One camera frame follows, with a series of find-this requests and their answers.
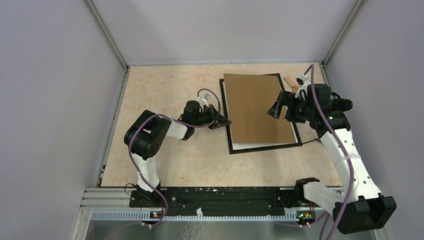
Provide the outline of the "cat photo print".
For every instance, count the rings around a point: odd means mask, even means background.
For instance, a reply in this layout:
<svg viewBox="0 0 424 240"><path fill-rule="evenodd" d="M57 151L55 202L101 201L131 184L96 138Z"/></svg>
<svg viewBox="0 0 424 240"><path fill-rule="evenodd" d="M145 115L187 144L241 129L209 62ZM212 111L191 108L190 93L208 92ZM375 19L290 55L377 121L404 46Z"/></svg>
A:
<svg viewBox="0 0 424 240"><path fill-rule="evenodd" d="M223 110L224 116L226 118L230 118L228 114L228 104L225 90L225 81L224 79L219 80L220 91L222 97L221 108ZM235 154L244 154L244 153L252 153L252 152L261 152L261 151L270 151L270 150L278 150L278 149L286 149L286 148L294 148L300 147L303 145L299 130L295 123L289 123L291 125L292 133L294 134L294 143L234 143L232 139L231 126L225 126L227 142L228 142L228 150L230 155Z"/></svg>

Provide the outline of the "black picture frame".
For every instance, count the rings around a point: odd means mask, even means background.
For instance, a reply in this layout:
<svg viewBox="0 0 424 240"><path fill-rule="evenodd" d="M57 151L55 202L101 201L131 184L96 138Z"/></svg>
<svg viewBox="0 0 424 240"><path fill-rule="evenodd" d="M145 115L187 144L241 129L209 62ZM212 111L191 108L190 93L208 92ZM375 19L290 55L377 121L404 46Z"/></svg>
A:
<svg viewBox="0 0 424 240"><path fill-rule="evenodd" d="M296 124L268 110L284 85L280 74L224 74L219 80L224 116L231 121L225 127L231 155L301 146Z"/></svg>

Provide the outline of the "brown backing board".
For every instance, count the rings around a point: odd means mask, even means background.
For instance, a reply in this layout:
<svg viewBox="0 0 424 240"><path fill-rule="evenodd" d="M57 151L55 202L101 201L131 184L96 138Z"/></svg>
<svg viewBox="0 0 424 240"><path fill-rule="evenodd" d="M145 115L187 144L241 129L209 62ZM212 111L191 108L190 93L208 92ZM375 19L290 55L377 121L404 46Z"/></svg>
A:
<svg viewBox="0 0 424 240"><path fill-rule="evenodd" d="M268 115L282 87L276 75L225 73L230 132L235 144L294 144L292 124Z"/></svg>

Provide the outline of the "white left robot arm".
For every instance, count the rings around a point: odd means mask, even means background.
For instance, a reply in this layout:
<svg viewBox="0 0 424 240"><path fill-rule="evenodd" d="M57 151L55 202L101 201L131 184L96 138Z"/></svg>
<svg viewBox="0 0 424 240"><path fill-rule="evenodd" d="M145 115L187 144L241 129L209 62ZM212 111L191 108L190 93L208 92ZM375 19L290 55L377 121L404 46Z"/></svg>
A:
<svg viewBox="0 0 424 240"><path fill-rule="evenodd" d="M214 130L231 123L231 120L220 114L219 107L215 108L199 99L188 101L178 119L144 110L123 139L138 177L135 189L131 192L130 206L157 207L166 203L160 192L161 181L156 166L156 155L165 138L187 141L197 128Z"/></svg>

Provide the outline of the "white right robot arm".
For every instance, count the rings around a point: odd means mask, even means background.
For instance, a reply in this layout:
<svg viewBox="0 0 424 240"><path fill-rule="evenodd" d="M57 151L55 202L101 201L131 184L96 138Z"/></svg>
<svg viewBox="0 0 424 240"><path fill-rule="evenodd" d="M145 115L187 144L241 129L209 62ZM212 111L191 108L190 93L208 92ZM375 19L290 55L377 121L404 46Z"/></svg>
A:
<svg viewBox="0 0 424 240"><path fill-rule="evenodd" d="M342 183L342 193L315 177L295 182L293 200L299 206L314 203L333 218L338 231L351 234L382 229L397 208L392 196L383 195L368 173L345 115L353 103L332 92L326 84L305 84L297 92L282 90L268 114L278 119L309 123L329 152Z"/></svg>

